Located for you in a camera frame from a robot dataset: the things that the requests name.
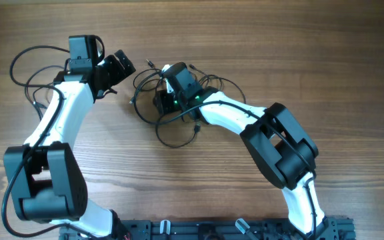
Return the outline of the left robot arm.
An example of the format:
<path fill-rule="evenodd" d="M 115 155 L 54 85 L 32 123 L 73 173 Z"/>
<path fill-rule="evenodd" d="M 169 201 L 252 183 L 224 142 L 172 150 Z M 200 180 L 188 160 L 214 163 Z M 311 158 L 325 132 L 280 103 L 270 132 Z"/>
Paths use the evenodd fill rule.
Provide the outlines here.
<path fill-rule="evenodd" d="M 67 52 L 70 57 L 48 86 L 53 98 L 37 128 L 3 156 L 9 181 L 1 204 L 3 226 L 20 238 L 62 229 L 87 239 L 131 239 L 116 212 L 88 198 L 73 146 L 96 100 L 135 68 L 122 51 L 105 55 L 96 35 L 70 36 Z"/>

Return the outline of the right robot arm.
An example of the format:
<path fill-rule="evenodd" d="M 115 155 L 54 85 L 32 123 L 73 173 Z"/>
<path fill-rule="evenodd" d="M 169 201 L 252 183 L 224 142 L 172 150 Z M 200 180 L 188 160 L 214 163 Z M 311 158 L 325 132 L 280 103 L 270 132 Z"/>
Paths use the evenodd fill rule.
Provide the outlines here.
<path fill-rule="evenodd" d="M 280 103 L 255 107 L 229 98 L 214 87 L 203 87 L 184 62 L 165 65 L 160 78 L 167 89 L 155 102 L 161 112 L 179 111 L 238 136 L 263 176 L 279 188 L 297 234 L 316 239 L 325 218 L 315 191 L 316 144 Z"/>

